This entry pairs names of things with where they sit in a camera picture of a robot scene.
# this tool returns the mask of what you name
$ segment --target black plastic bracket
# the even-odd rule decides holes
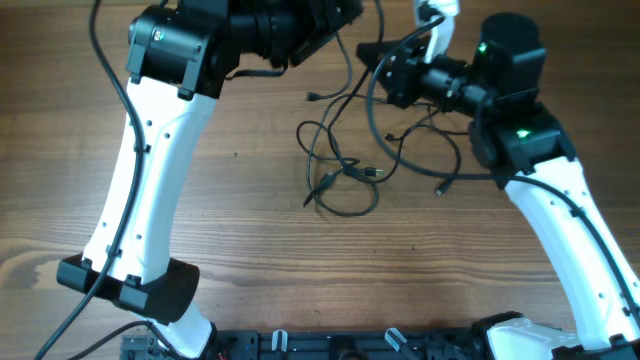
[[[82,254],[78,254],[60,261],[56,278],[60,285],[86,294],[98,275],[97,271],[91,270],[90,262],[83,262]],[[107,276],[96,296],[123,310],[167,325],[178,321],[187,311],[199,278],[197,266],[171,259],[163,276],[144,285],[136,276],[129,275],[125,281]]]
[[[627,342],[618,334],[609,338],[611,347],[596,351],[585,351],[582,345],[573,348],[565,346],[553,349],[554,360],[637,360],[636,352],[640,350],[638,340]]]

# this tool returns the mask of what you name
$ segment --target green led light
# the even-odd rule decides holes
[[[518,137],[520,139],[524,139],[527,136],[529,136],[529,134],[531,134],[531,131],[525,130],[525,129],[520,129],[520,130],[516,131],[516,134],[518,135]]]

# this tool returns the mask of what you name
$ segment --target black cable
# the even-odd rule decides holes
[[[304,205],[306,206],[309,201],[311,199],[315,200],[316,203],[324,208],[325,210],[338,215],[338,216],[362,216],[362,215],[366,215],[368,213],[370,213],[371,211],[373,211],[375,209],[375,207],[377,206],[377,202],[379,199],[379,193],[378,193],[378,189],[375,185],[385,182],[387,181],[391,176],[393,176],[393,174],[395,173],[395,171],[398,168],[398,162],[396,161],[393,165],[392,170],[387,174],[387,176],[385,176],[384,178],[381,179],[376,179],[376,180],[372,180],[369,178],[369,176],[367,176],[366,174],[366,169],[364,169],[365,171],[363,171],[363,169],[358,169],[355,166],[358,165],[360,163],[359,159],[355,159],[355,158],[350,158],[350,157],[342,157],[342,155],[340,153],[340,156],[342,158],[342,160],[344,161],[344,165],[341,166],[341,168],[339,170],[336,170],[335,172],[332,173],[328,173],[325,174],[322,179],[319,181],[319,183],[314,187],[311,184],[311,159],[315,159],[315,160],[319,160],[319,161],[339,161],[338,156],[335,157],[328,157],[328,156],[321,156],[318,155],[314,152],[314,148],[315,148],[315,144],[317,142],[318,136],[320,134],[320,131],[325,131],[327,132],[327,134],[329,134],[328,132],[328,128],[324,125],[324,122],[327,119],[327,116],[329,114],[329,111],[331,110],[331,108],[338,103],[340,100],[347,98],[347,97],[351,97],[351,95],[341,95],[340,97],[334,99],[329,106],[327,106],[327,108],[325,109],[324,115],[322,117],[322,120],[320,122],[317,121],[312,121],[312,120],[307,120],[307,121],[303,121],[298,125],[298,128],[296,129],[296,139],[298,140],[298,144],[300,145],[300,147],[302,148],[302,150],[307,153],[307,171],[306,171],[306,181],[307,181],[307,188],[309,190],[309,196],[307,197],[307,199],[304,202]],[[354,98],[366,98],[363,95],[354,95]],[[384,99],[379,99],[379,98],[374,98],[374,101],[379,102],[379,103],[384,103],[387,104],[387,101]],[[462,162],[462,158],[460,155],[460,150],[457,146],[457,144],[453,141],[453,139],[451,139],[450,136],[448,136],[444,131],[431,126],[431,125],[427,125],[427,124],[422,124],[422,122],[431,119],[436,113],[438,113],[438,111],[435,112],[431,112],[431,107],[433,106],[432,104],[428,104],[428,103],[422,103],[422,102],[418,102],[414,104],[415,106],[426,106],[428,109],[428,114],[426,117],[422,118],[420,121],[418,121],[415,125],[411,126],[409,129],[407,129],[405,131],[405,133],[403,134],[403,136],[401,138],[390,138],[388,139],[389,141],[398,141],[398,154],[402,154],[402,147],[404,145],[404,139],[410,134],[412,133],[415,129],[417,128],[427,128],[427,129],[431,129],[434,132],[438,133],[439,135],[443,136],[448,142],[449,144],[453,147],[455,155],[456,155],[456,165],[455,165],[455,169],[454,172],[457,173],[460,170],[460,166],[461,166],[461,162]],[[311,142],[311,145],[309,147],[309,149],[306,148],[306,146],[303,144],[301,136],[300,136],[300,132],[301,129],[305,126],[305,125],[314,125],[317,126],[318,129],[316,130],[316,134]],[[331,134],[328,135],[330,136],[331,140],[333,143],[337,144],[337,140],[335,139],[335,137]],[[344,211],[339,211],[336,209],[331,208],[330,206],[328,206],[326,203],[324,203],[322,201],[322,199],[320,198],[320,195],[322,192],[326,191],[336,180],[336,178],[341,175],[341,174],[345,174],[347,176],[350,176],[352,178],[354,178],[355,180],[362,182],[364,184],[370,185],[372,187],[372,193],[373,193],[373,197],[372,197],[372,201],[371,204],[369,205],[369,207],[365,210],[362,211],[357,211],[357,212],[344,212]],[[450,187],[452,183],[452,180],[445,180],[444,182],[442,182],[442,184],[440,184],[435,192],[438,195],[442,195],[444,194],[447,189]]]
[[[162,335],[162,333],[156,328],[156,326],[148,320],[139,320],[139,321],[134,321],[134,322],[130,322],[126,325],[123,325],[119,328],[117,328],[116,330],[112,331],[111,333],[109,333],[109,335],[103,337],[102,339],[96,341],[93,345],[89,346],[88,348],[82,350],[81,352],[79,352],[78,354],[70,357],[68,360],[80,360],[84,357],[86,357],[87,355],[91,354],[92,352],[98,350],[101,346],[103,346],[104,344],[108,343],[109,341],[113,340],[113,338],[115,338],[116,336],[122,334],[123,332],[134,328],[134,327],[138,327],[138,326],[146,326],[148,330],[150,330],[159,340],[160,342],[162,342],[162,345],[167,346],[167,354],[169,356],[171,356],[173,359],[184,359],[183,356],[181,356],[180,354],[178,354],[178,352],[173,348],[173,346],[169,343],[169,341],[164,337],[164,335]]]
[[[351,86],[351,78],[353,78],[353,66],[351,65],[351,59],[349,58],[349,53],[347,52],[347,49],[344,47],[344,44],[342,43],[342,38],[340,38],[340,34],[337,32],[336,32],[336,40],[338,40],[338,45],[340,45],[340,51],[344,56],[344,61],[347,63],[347,83],[344,84],[342,89],[334,92],[333,94],[320,95],[315,92],[307,93],[307,101],[332,99],[336,96],[342,95],[345,91],[347,91],[347,89],[349,89],[349,86]]]
[[[144,321],[144,320],[140,320],[140,321],[134,321],[131,323],[128,323],[122,327],[119,327],[118,329],[116,329],[115,331],[111,332],[109,335],[103,337],[102,339],[98,340],[97,342],[95,342],[93,345],[89,346],[88,348],[86,348],[85,350],[79,352],[77,355],[74,355],[72,357],[70,357],[68,360],[79,360],[84,358],[85,356],[91,354],[92,352],[98,350],[98,348],[100,348],[102,345],[106,344],[107,342],[109,342],[111,339],[115,338],[116,336],[122,334],[123,332],[137,327],[137,326],[146,326],[146,327],[150,327],[151,322],[150,321]]]
[[[415,40],[421,34],[424,34],[425,32],[431,30],[433,27],[442,23],[443,20],[444,20],[444,17],[441,16],[436,20],[431,21],[430,23],[422,26],[415,32],[405,36],[391,51],[389,51],[384,56],[384,58],[380,61],[375,71],[373,72],[371,81],[369,83],[369,89],[367,92],[366,111],[367,111],[367,118],[369,121],[369,127],[371,129],[371,132],[376,142],[392,159],[394,159],[395,161],[398,161],[403,166],[419,174],[423,174],[431,177],[438,177],[443,179],[455,179],[455,180],[492,180],[492,181],[504,181],[504,182],[518,181],[518,182],[522,182],[522,183],[526,183],[526,184],[530,184],[530,185],[542,188],[552,193],[553,195],[557,196],[558,198],[560,198],[564,203],[567,204],[567,206],[569,206],[569,208],[571,209],[572,216],[580,218],[580,220],[582,221],[584,226],[587,228],[591,236],[593,236],[596,244],[598,245],[598,247],[600,248],[600,251],[602,251],[602,254],[605,257],[607,264],[611,268],[611,271],[613,272],[613,275],[616,278],[616,281],[618,282],[618,286],[620,287],[622,297],[630,307],[629,310],[630,310],[631,316],[633,317],[636,323],[636,326],[638,327],[638,329],[640,329],[640,313],[636,309],[637,305],[633,299],[631,290],[629,289],[627,282],[624,276],[622,275],[622,271],[618,267],[604,239],[602,238],[602,236],[600,235],[596,227],[593,225],[591,220],[587,217],[585,212],[582,211],[582,209],[575,202],[573,202],[573,200],[571,200],[571,198],[569,198],[567,195],[565,195],[560,190],[554,188],[553,186],[547,183],[544,183],[539,180],[530,179],[525,176],[499,176],[499,175],[491,175],[491,174],[449,174],[449,173],[443,173],[439,171],[425,169],[419,165],[413,164],[397,156],[394,153],[394,151],[389,146],[387,146],[387,144],[384,142],[384,139],[380,134],[378,127],[376,126],[375,118],[373,115],[373,101],[374,101],[373,93],[375,90],[377,79],[380,77],[380,74],[382,73],[382,69],[385,67],[385,64],[389,62],[391,56],[393,56],[400,48],[405,46],[407,43]]]
[[[116,92],[118,93],[118,96],[120,97],[120,100],[122,101],[127,111],[127,114],[129,114],[131,125],[133,126],[133,131],[136,139],[135,146],[133,149],[136,153],[135,167],[133,170],[133,179],[131,181],[131,189],[129,190],[129,195],[124,207],[124,211],[122,212],[122,217],[120,219],[118,229],[116,230],[115,237],[113,239],[113,242],[111,243],[111,248],[107,254],[107,260],[102,270],[100,271],[98,278],[96,279],[91,289],[89,289],[87,294],[84,296],[84,298],[76,306],[76,308],[69,314],[69,316],[65,319],[65,321],[62,322],[60,327],[58,327],[58,329],[51,335],[49,340],[47,340],[47,342],[42,346],[40,351],[38,351],[38,354],[35,357],[35,359],[37,360],[42,359],[45,356],[45,354],[51,349],[53,344],[55,344],[56,341],[58,341],[60,336],[62,336],[62,334],[69,328],[71,323],[73,323],[73,321],[78,317],[78,315],[80,315],[80,313],[82,312],[82,310],[84,310],[84,308],[87,306],[89,301],[96,295],[96,293],[100,289],[100,286],[102,285],[105,278],[107,277],[107,274],[109,273],[109,270],[111,269],[111,266],[115,261],[117,251],[120,248],[120,242],[122,241],[124,231],[127,227],[129,217],[131,215],[131,210],[133,209],[133,204],[135,202],[136,195],[138,193],[138,189],[140,186],[140,179],[142,175],[144,145],[145,145],[144,132],[142,130],[142,123],[140,122],[140,118],[138,117],[138,113],[136,112],[133,106],[133,103],[131,102],[131,99],[129,99],[129,96],[122,88],[122,85],[118,81],[118,78],[116,77],[115,73],[113,72],[113,69],[109,65],[109,62],[107,61],[104,53],[102,52],[102,49],[100,48],[100,44],[96,37],[95,23],[96,23],[96,17],[98,15],[98,9],[100,7],[100,3],[101,3],[101,0],[95,0],[93,3],[93,7],[91,9],[91,15],[89,17],[89,38],[91,40],[91,45],[93,46],[96,56],[100,61],[100,64],[104,68],[105,72],[107,73],[109,80],[111,80],[111,83],[113,84]]]
[[[381,4],[379,2],[376,2],[376,8],[378,10],[379,20],[380,20],[379,21],[379,27],[378,27],[378,40],[377,40],[377,48],[378,48],[378,51],[380,51],[382,49],[382,41],[384,39],[384,15],[383,15],[383,11],[382,11],[382,6],[381,6]],[[345,58],[347,59],[347,62],[350,63],[349,56],[346,53],[346,51],[343,51],[343,53],[345,55]],[[375,207],[377,206],[377,203],[378,203],[378,200],[379,200],[379,193],[378,193],[378,189],[377,189],[376,185],[387,181],[389,178],[391,178],[395,174],[396,170],[398,169],[399,161],[395,161],[394,165],[393,165],[393,168],[391,169],[391,171],[385,177],[383,177],[381,179],[376,179],[376,180],[370,179],[369,177],[371,175],[367,175],[367,170],[373,169],[374,170],[373,173],[377,174],[378,169],[374,169],[374,168],[366,168],[366,169],[356,168],[356,165],[358,165],[360,163],[360,160],[354,159],[354,158],[343,157],[341,152],[340,152],[340,147],[338,145],[338,142],[336,141],[335,137],[331,133],[331,130],[332,130],[333,126],[336,124],[337,120],[340,118],[340,115],[342,114],[344,109],[347,107],[347,105],[351,102],[351,100],[353,100],[354,97],[366,98],[366,97],[363,97],[362,95],[358,95],[357,92],[360,90],[360,88],[364,84],[364,81],[366,80],[368,75],[369,75],[369,71],[365,70],[365,72],[362,74],[362,77],[360,78],[360,80],[356,84],[355,88],[353,89],[353,91],[349,95],[340,96],[340,97],[336,98],[334,101],[332,101],[329,104],[329,106],[327,106],[327,109],[325,110],[325,113],[324,113],[324,115],[322,117],[322,121],[321,122],[303,121],[302,123],[300,123],[300,125],[298,125],[298,128],[296,129],[296,138],[298,140],[298,144],[300,145],[300,147],[308,155],[307,156],[306,179],[307,179],[307,188],[309,190],[309,196],[307,197],[307,199],[304,202],[305,206],[311,201],[311,199],[313,199],[313,200],[315,200],[315,202],[320,207],[322,207],[325,210],[327,210],[327,211],[329,211],[329,212],[331,212],[331,213],[333,213],[335,215],[338,215],[338,216],[362,216],[362,215],[366,215],[366,214],[370,213],[371,211],[373,211],[375,209]],[[325,122],[326,117],[327,117],[327,115],[329,113],[329,110],[333,107],[333,105],[335,105],[338,101],[342,100],[345,97],[347,99],[342,103],[342,105],[340,106],[340,108],[338,109],[336,114],[334,115],[333,119],[329,123],[329,126],[325,127],[324,126],[324,122]],[[374,99],[374,101],[387,103],[385,100],[377,99],[377,98]],[[404,140],[415,129],[417,129],[418,127],[431,129],[431,130],[435,131],[437,134],[445,137],[445,139],[449,142],[449,144],[454,148],[454,153],[456,155],[456,166],[454,168],[454,173],[457,174],[458,171],[460,170],[460,166],[461,166],[461,162],[462,162],[461,155],[460,155],[460,149],[458,148],[457,144],[453,141],[453,139],[451,139],[449,137],[449,135],[457,135],[457,133],[440,130],[440,129],[438,129],[437,127],[435,127],[433,125],[432,117],[438,111],[436,111],[435,113],[431,113],[430,108],[433,106],[432,104],[416,103],[414,105],[427,106],[429,114],[426,117],[424,117],[423,119],[421,119],[420,121],[418,121],[415,125],[413,125],[409,129],[407,129],[400,138],[395,138],[392,134],[388,135],[388,139],[387,139],[388,141],[397,141],[398,142],[398,150],[397,150],[396,157],[398,159],[401,158],[402,147],[404,145]],[[432,122],[432,124],[431,125],[422,124],[426,120],[430,120]],[[302,140],[300,139],[300,130],[301,130],[301,128],[303,126],[309,125],[309,124],[317,126],[318,129],[316,130],[316,133],[315,133],[315,136],[314,136],[314,138],[312,140],[311,146],[309,147],[309,149],[307,149],[304,146],[304,144],[302,143]],[[327,133],[327,137],[328,137],[328,140],[329,140],[329,145],[330,145],[331,150],[334,153],[335,157],[319,156],[319,155],[314,153],[314,148],[315,148],[315,144],[317,142],[318,136],[319,136],[320,132],[323,131],[323,130]],[[332,173],[325,174],[316,187],[313,187],[311,185],[311,160],[314,159],[314,158],[316,160],[321,160],[321,161],[338,161],[338,162],[340,162],[340,166],[341,166],[339,170],[337,170],[335,172],[332,172]],[[320,195],[324,191],[326,191],[335,182],[336,178],[341,174],[344,174],[344,175],[349,176],[349,177],[351,177],[351,178],[353,178],[353,179],[355,179],[355,180],[357,180],[359,182],[362,182],[364,184],[367,184],[367,185],[371,186],[371,190],[372,190],[372,193],[373,193],[372,195],[373,196],[372,196],[371,204],[369,205],[368,208],[366,208],[365,210],[362,210],[362,211],[357,211],[357,212],[344,212],[344,211],[335,210],[335,209],[331,208],[330,206],[328,206],[326,203],[324,203],[322,201],[322,199],[320,198]],[[453,179],[445,179],[445,181],[443,181],[436,188],[435,193],[438,194],[438,195],[443,195],[444,193],[447,192],[447,190],[449,189],[449,187],[451,186],[452,183],[453,183]]]
[[[281,77],[282,75],[287,73],[288,69],[289,64],[284,63],[282,65],[282,70],[238,70],[232,76],[227,76],[224,79],[227,81],[231,81],[239,77]]]

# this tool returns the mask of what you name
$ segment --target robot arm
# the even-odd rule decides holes
[[[567,134],[536,101],[546,51],[535,24],[516,14],[488,18],[472,64],[444,54],[434,56],[421,39],[400,48],[396,44],[383,45],[387,52],[394,51],[382,60],[393,59],[387,63],[379,64],[372,56],[372,44],[361,44],[358,56],[386,74],[379,81],[388,92],[388,102],[405,108],[424,97],[445,112],[473,118],[469,127],[473,153],[540,238],[569,299],[583,349],[610,349],[620,336],[626,341],[638,339],[638,278],[591,198]],[[562,199],[512,180],[515,175],[563,192],[586,214],[602,242]],[[497,359],[551,358],[553,349],[571,347],[567,342],[574,341],[530,322],[516,323],[496,324],[487,331]]]
[[[147,141],[142,182],[97,297],[152,321],[184,357],[213,351],[215,326],[193,301],[199,270],[172,259],[169,240],[193,151],[225,76],[243,53],[258,54],[275,68],[297,66],[361,12],[358,0],[181,0],[175,10],[151,6],[134,20],[127,93]],[[134,142],[127,116],[102,216],[84,253],[61,261],[60,284],[86,293],[103,268],[133,176]]]

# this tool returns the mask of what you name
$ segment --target wooden table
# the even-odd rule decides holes
[[[33,357],[80,299],[57,285],[56,267],[91,236],[122,138],[122,105],[87,41],[88,7],[64,2],[0,3],[15,7],[0,10],[0,358]],[[33,4],[40,7],[24,7]],[[388,38],[412,30],[410,1],[385,0],[384,8]],[[121,81],[128,24],[142,9],[108,4],[100,15],[99,37]],[[540,25],[549,53],[542,100],[571,135],[604,217],[638,268],[640,3],[466,1],[451,55],[469,59],[482,20],[499,11]],[[357,43],[374,41],[375,21],[365,1],[364,16],[343,32],[352,54]],[[248,58],[247,66],[266,64]],[[326,105],[305,102],[305,91],[330,92],[344,79],[331,43],[282,79],[224,86],[194,155],[171,244],[174,257],[201,269],[196,298],[204,315],[220,329],[347,330],[467,325],[518,310],[571,329],[544,251],[492,183],[457,183],[438,198],[438,180],[401,169],[380,186],[380,205],[368,216],[302,207],[306,157],[295,128],[319,119]],[[417,116],[376,111],[384,131]],[[437,123],[464,129],[467,121]],[[347,109],[336,134],[346,154],[390,168],[361,101]],[[459,142],[463,171],[482,171],[468,141]],[[320,149],[328,151],[326,141]],[[433,134],[414,135],[406,149],[434,169],[452,167],[451,149]],[[370,193],[341,179],[326,199],[356,209]],[[66,358],[132,319],[92,301],[50,357]],[[118,347],[113,341],[92,356],[114,358]]]

